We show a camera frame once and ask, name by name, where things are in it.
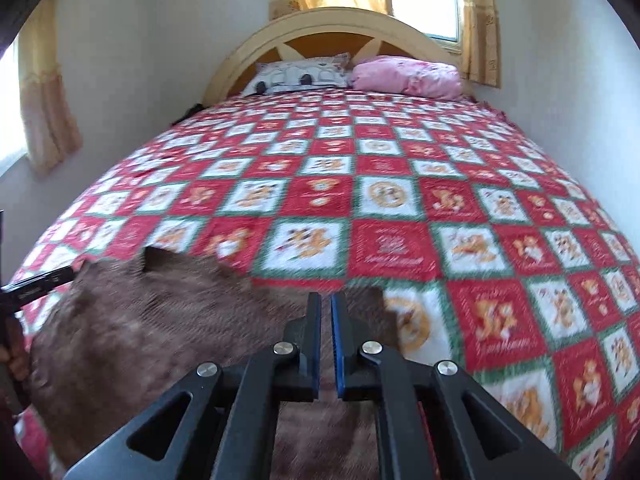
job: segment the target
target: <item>headboard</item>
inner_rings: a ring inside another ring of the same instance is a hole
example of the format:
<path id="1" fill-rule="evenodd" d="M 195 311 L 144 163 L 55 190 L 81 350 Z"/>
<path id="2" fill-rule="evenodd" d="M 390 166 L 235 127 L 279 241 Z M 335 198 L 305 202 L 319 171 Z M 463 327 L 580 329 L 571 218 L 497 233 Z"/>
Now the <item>headboard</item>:
<path id="1" fill-rule="evenodd" d="M 288 14 L 252 35 L 220 65 L 202 103 L 213 106 L 240 93 L 255 76 L 256 62 L 343 52 L 349 52 L 354 60 L 381 54 L 458 65 L 458 58 L 391 16 L 351 7 L 323 7 Z"/>

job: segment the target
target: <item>wall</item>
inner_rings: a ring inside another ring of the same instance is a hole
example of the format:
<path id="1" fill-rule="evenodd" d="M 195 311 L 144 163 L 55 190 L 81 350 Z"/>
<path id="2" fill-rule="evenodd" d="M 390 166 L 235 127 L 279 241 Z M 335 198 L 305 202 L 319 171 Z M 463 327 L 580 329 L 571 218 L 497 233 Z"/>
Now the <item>wall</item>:
<path id="1" fill-rule="evenodd" d="M 267 0 L 59 0 L 58 58 L 84 146 L 47 178 L 25 159 L 0 176 L 5 282 L 76 196 L 200 101 L 267 18 Z"/>
<path id="2" fill-rule="evenodd" d="M 505 110 L 640 250 L 640 50 L 606 0 L 496 0 Z"/>

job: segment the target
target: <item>bed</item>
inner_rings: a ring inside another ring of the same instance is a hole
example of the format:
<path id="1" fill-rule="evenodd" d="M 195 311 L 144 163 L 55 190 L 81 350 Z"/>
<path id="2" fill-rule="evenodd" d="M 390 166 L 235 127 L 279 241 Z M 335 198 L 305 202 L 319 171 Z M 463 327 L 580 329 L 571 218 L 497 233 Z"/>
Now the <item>bed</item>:
<path id="1" fill-rule="evenodd" d="M 471 96 L 237 97 L 258 61 L 339 52 L 456 63 L 369 11 L 275 20 L 218 69 L 206 110 L 89 187 L 14 280 L 156 245 L 215 254 L 261 283 L 379 285 L 405 356 L 452 358 L 583 479 L 604 478 L 640 424 L 634 250 L 587 190 Z M 24 310 L 28 340 L 63 293 Z M 32 454 L 36 426 L 28 414 Z"/>

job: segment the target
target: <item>pink pillow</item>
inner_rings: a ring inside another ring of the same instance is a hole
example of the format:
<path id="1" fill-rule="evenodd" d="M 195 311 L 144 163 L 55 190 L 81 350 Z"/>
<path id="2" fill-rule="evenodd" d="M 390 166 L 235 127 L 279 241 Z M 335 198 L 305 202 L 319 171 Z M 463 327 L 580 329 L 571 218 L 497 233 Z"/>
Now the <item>pink pillow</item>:
<path id="1" fill-rule="evenodd" d="M 455 101 L 462 95 L 456 67 L 398 56 L 377 56 L 355 66 L 356 90 L 405 94 Z"/>

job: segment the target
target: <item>hand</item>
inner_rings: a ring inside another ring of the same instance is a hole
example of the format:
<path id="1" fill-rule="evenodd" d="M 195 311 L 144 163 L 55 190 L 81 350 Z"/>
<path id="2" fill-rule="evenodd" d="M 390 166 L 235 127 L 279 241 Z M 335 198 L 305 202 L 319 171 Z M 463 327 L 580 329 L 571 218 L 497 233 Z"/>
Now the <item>hand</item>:
<path id="1" fill-rule="evenodd" d="M 22 325 L 13 316 L 6 318 L 5 322 L 9 348 L 0 346 L 0 364 L 6 364 L 17 381 L 23 381 L 29 375 L 29 354 L 24 349 Z"/>

